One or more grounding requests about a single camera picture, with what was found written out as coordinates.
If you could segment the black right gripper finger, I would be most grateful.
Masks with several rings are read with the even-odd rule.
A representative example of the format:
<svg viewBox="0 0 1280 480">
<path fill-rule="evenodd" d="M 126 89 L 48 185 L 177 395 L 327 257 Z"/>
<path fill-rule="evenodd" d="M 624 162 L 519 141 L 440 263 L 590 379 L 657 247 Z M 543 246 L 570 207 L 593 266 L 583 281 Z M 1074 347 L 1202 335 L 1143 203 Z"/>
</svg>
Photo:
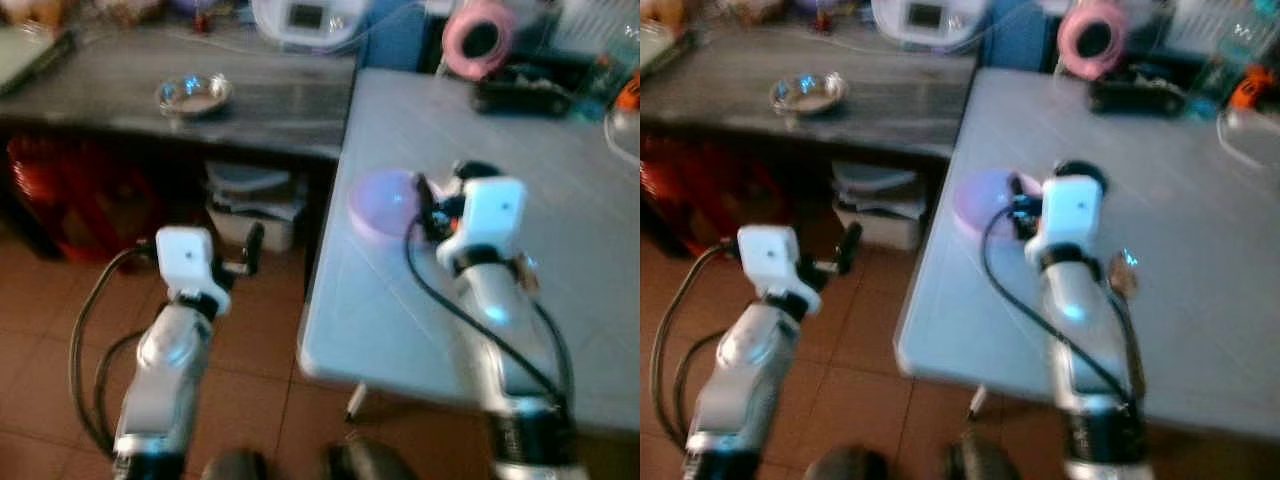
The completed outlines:
<svg viewBox="0 0 1280 480">
<path fill-rule="evenodd" d="M 1025 191 L 1020 174 L 1010 174 L 1007 178 L 1010 201 L 1007 218 L 1014 233 L 1030 233 L 1030 196 Z"/>
<path fill-rule="evenodd" d="M 424 237 L 434 237 L 433 210 L 435 207 L 435 197 L 430 182 L 422 173 L 416 173 L 413 177 L 413 188 L 417 198 L 417 212 L 415 214 L 413 224 L 422 232 Z"/>
</svg>

